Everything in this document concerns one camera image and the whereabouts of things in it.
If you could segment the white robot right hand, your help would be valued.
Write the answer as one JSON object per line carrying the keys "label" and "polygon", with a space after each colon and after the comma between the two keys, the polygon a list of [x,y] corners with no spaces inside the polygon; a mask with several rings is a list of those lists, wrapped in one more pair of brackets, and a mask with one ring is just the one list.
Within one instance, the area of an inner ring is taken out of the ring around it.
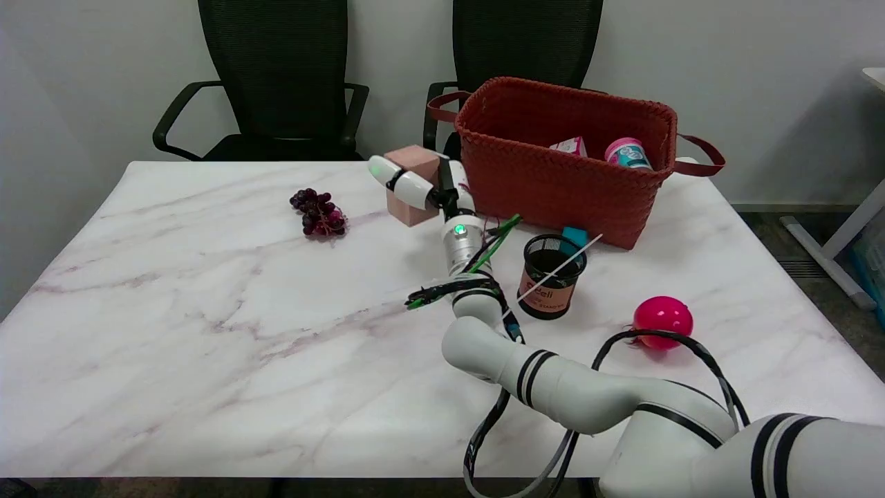
{"label": "white robot right hand", "polygon": [[382,156],[369,158],[368,171],[378,183],[408,207],[424,211],[440,210],[446,220],[461,215],[474,216],[476,205],[469,192],[464,165],[446,155],[439,155],[439,158],[440,172],[443,173],[440,186],[434,186],[419,174],[407,171]]}

